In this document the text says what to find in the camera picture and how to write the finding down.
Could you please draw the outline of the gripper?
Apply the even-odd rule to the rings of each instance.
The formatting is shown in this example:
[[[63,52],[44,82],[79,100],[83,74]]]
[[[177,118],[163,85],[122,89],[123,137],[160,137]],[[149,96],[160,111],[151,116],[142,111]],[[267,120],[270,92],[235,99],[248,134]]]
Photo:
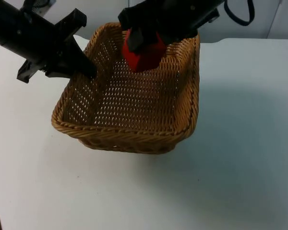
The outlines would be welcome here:
[[[18,54],[26,61],[18,70],[17,79],[28,83],[37,71],[49,78],[70,79],[74,72],[95,78],[96,65],[73,37],[86,26],[86,21],[86,15],[78,9],[56,24],[27,8],[20,9],[17,14]]]
[[[118,15],[122,30],[130,30],[127,46],[138,52],[141,46],[165,45],[197,36],[197,15],[192,0],[145,0],[124,8]]]

